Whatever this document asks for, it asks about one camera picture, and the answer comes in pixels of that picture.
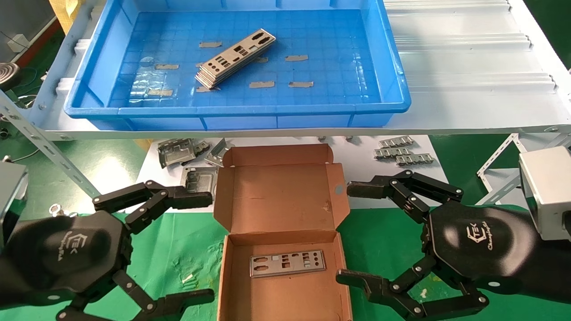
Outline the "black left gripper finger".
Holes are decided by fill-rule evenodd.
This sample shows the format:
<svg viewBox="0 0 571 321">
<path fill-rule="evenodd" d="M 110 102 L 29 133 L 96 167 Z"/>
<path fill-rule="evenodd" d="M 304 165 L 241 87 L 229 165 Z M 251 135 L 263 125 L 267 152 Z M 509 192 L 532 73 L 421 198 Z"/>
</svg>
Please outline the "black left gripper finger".
<svg viewBox="0 0 571 321">
<path fill-rule="evenodd" d="M 182 185 L 165 186 L 149 180 L 94 197 L 96 211 L 117 213 L 129 207 L 139 207 L 125 218 L 124 225 L 131 234 L 138 234 L 169 209 L 201 209 L 213 203 L 210 192 L 190 192 Z"/>
</svg>

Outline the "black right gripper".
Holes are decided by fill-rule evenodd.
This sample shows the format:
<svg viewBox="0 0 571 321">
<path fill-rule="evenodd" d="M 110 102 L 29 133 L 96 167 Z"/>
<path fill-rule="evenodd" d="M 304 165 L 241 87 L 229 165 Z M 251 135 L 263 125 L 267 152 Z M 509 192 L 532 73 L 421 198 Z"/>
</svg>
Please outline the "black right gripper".
<svg viewBox="0 0 571 321">
<path fill-rule="evenodd" d="M 335 276 L 337 283 L 360 288 L 367 301 L 392 308 L 406 321 L 475 315 L 489 304 L 477 288 L 570 303 L 570 242 L 543 240 L 528 213 L 465 206 L 459 203 L 462 189 L 411 170 L 350 181 L 347 195 L 387 198 L 416 223 L 426 223 L 429 252 L 436 258 L 424 256 L 392 281 L 347 269 L 337 270 Z M 430 213 L 418 195 L 443 205 Z M 432 272 L 462 295 L 414 300 L 408 292 Z"/>
</svg>

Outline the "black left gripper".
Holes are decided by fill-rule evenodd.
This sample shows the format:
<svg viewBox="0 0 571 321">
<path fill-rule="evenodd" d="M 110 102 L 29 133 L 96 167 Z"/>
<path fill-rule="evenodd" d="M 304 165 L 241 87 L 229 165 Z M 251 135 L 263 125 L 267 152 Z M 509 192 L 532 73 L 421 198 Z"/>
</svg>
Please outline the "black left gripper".
<svg viewBox="0 0 571 321">
<path fill-rule="evenodd" d="M 119 286 L 141 309 L 133 321 L 179 321 L 188 307 L 214 301 L 212 289 L 153 300 L 125 272 L 131 252 L 130 232 L 103 211 L 20 221 L 1 252 L 1 308 L 72 300 L 58 321 L 108 321 L 84 309 Z"/>
</svg>

